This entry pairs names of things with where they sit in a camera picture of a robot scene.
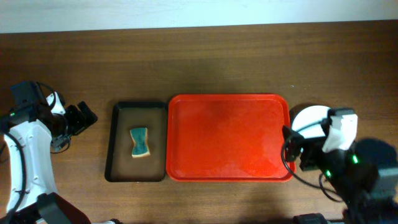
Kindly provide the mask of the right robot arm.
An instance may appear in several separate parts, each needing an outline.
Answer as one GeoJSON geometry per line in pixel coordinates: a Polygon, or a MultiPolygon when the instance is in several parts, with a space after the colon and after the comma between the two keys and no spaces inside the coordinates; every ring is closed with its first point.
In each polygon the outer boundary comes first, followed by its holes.
{"type": "Polygon", "coordinates": [[[397,223],[397,150],[378,139],[355,141],[348,150],[323,152],[326,137],[304,138],[284,126],[283,162],[300,159],[303,171],[320,170],[346,204],[347,223],[397,223]]]}

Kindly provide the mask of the light blue plate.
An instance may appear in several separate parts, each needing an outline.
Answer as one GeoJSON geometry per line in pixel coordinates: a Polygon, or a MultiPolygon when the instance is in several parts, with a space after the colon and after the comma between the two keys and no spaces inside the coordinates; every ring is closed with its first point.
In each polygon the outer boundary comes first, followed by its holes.
{"type": "Polygon", "coordinates": [[[298,131],[305,139],[325,137],[321,125],[318,123],[327,118],[327,106],[309,106],[300,111],[292,121],[292,129],[298,131]]]}

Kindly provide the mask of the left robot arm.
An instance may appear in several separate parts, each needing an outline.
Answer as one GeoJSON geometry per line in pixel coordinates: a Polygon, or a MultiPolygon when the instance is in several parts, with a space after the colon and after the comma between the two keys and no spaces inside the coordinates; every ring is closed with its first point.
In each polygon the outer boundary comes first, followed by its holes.
{"type": "Polygon", "coordinates": [[[58,194],[51,154],[58,153],[97,121],[85,102],[23,101],[1,118],[9,151],[11,191],[1,223],[89,223],[90,219],[58,194]]]}

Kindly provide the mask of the green yellow sponge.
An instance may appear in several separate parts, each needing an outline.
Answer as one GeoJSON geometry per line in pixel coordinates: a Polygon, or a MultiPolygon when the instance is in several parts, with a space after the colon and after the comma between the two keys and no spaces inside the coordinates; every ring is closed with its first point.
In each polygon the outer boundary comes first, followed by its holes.
{"type": "Polygon", "coordinates": [[[150,155],[148,145],[147,128],[134,128],[130,130],[131,139],[133,141],[132,157],[140,158],[150,155]]]}

